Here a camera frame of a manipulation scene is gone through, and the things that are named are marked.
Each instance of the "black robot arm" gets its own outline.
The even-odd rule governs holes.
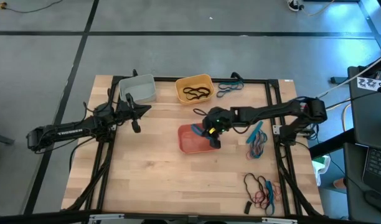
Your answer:
[[[294,145],[298,132],[310,124],[320,124],[327,120],[324,102],[317,98],[300,97],[286,103],[261,108],[250,106],[231,107],[225,110],[212,108],[203,119],[203,136],[210,138],[210,146],[219,149],[219,135],[236,127],[249,127],[259,120],[280,116],[296,116],[289,125],[278,128],[275,133],[281,143]]]
[[[107,137],[115,126],[122,125],[125,121],[133,120],[132,126],[136,133],[141,132],[137,119],[151,108],[150,105],[137,105],[133,97],[127,93],[126,102],[120,100],[118,109],[114,111],[109,103],[104,103],[93,111],[93,115],[84,120],[59,125],[46,125],[35,128],[28,133],[27,147],[37,152],[54,142],[78,139],[93,136],[99,141]]]

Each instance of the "orange basket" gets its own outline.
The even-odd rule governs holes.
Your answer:
[[[179,148],[186,154],[218,150],[210,146],[210,141],[207,138],[193,132],[191,124],[181,125],[178,128],[178,140]]]
[[[191,87],[191,88],[205,87],[210,90],[210,95],[200,99],[188,100],[186,98],[186,93],[184,93],[184,88],[186,87]],[[177,90],[178,99],[183,105],[205,102],[211,99],[211,97],[214,95],[213,82],[211,81],[210,75],[207,75],[207,74],[195,75],[192,77],[178,79],[176,81],[176,90]]]

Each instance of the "wooden table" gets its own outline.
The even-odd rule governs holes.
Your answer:
[[[111,75],[97,75],[93,84],[89,108],[107,101],[106,91]],[[174,82],[156,82],[157,100],[139,122],[142,132],[136,134],[127,122],[118,128],[109,179],[106,186],[104,212],[117,213],[170,213],[199,215],[245,215],[248,200],[243,177],[251,172],[278,182],[273,137],[269,120],[262,130],[268,136],[261,158],[247,160],[245,144],[253,127],[243,135],[233,130],[222,134],[222,148],[215,152],[184,154],[178,146],[177,130],[180,125],[199,123],[201,116],[192,109],[208,111],[214,106],[261,107],[267,105],[265,86],[246,84],[242,91],[233,91],[223,98],[183,106],[177,99]],[[292,80],[280,80],[282,100],[296,97]],[[294,117],[286,117],[290,123]],[[306,144],[304,138],[297,141]],[[70,206],[90,181],[98,143],[90,141],[77,149],[73,160],[62,208]],[[309,151],[297,144],[291,147],[297,183],[314,208],[323,213],[316,186]],[[248,179],[249,191],[254,194],[257,184]],[[294,201],[288,187],[292,213]],[[98,187],[93,196],[96,207]],[[282,201],[275,202],[274,216],[283,216]],[[250,215],[265,215],[264,210],[252,207]]]

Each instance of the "floor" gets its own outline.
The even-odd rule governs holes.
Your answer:
[[[53,1],[10,0],[9,6],[30,10],[48,2]],[[95,75],[130,75],[133,68],[155,76],[229,77],[237,71],[245,78],[293,79],[299,96],[316,96],[332,87],[330,77],[344,77],[347,67],[381,55],[381,14],[374,1],[362,2],[363,10],[357,3],[335,2],[313,17],[291,12],[284,0],[105,0],[94,18],[89,18],[93,0],[63,1],[30,14],[0,11],[0,134],[16,140],[13,146],[0,144],[0,215],[23,211],[41,159],[27,149],[25,136],[62,116],[57,108],[67,96],[65,87],[70,89],[69,77],[74,82],[63,123],[83,116]],[[310,13],[325,4],[304,3]],[[89,35],[82,35],[84,30]],[[100,36],[98,31],[194,32]],[[323,99],[331,105],[348,97],[345,86]],[[342,132],[344,107],[328,113],[320,141]],[[351,127],[350,111],[347,115]],[[34,212],[60,209],[73,145],[52,154]],[[342,151],[332,157],[344,168]],[[347,216],[345,192],[331,187],[342,176],[336,166],[321,176],[324,211],[332,218]]]

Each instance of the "green object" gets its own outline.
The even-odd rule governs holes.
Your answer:
[[[316,159],[313,159],[313,161],[318,162],[320,164],[325,164],[325,158],[323,158],[322,156]]]

